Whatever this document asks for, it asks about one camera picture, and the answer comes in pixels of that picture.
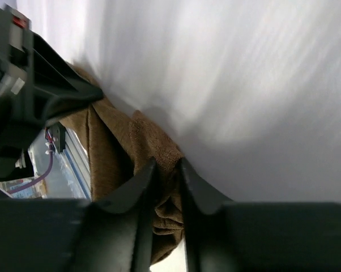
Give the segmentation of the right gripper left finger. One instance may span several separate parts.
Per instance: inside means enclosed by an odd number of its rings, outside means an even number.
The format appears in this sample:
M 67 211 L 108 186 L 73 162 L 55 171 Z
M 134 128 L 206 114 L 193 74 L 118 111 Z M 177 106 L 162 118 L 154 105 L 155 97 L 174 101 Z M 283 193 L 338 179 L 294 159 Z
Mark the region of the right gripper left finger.
M 71 271 L 149 271 L 157 193 L 154 158 L 87 209 Z

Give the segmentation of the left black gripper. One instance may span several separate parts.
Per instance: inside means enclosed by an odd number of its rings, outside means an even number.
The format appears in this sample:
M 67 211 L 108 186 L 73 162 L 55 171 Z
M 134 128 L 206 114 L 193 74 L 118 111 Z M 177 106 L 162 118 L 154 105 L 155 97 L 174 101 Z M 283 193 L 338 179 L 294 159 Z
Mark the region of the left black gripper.
M 103 98 L 18 10 L 0 7 L 0 179 L 28 177 L 28 148 L 43 128 Z

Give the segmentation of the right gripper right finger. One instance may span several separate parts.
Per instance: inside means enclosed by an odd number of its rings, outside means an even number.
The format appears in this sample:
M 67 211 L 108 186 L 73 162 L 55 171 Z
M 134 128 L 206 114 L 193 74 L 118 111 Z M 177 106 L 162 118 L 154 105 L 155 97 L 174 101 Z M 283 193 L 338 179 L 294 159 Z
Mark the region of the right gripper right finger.
M 178 162 L 189 271 L 232 271 L 223 193 L 200 177 L 190 162 Z

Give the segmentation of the brown cloth napkin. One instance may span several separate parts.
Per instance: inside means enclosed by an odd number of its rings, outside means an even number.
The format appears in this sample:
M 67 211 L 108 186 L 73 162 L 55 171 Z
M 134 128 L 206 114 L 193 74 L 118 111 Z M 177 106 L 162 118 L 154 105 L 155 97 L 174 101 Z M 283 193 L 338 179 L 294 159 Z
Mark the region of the brown cloth napkin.
M 142 112 L 128 116 L 103 98 L 63 119 L 75 131 L 88 154 L 91 194 L 99 200 L 137 174 L 150 158 L 159 167 L 159 192 L 153 219 L 151 264 L 167 258 L 184 236 L 180 177 L 182 152 L 173 140 Z

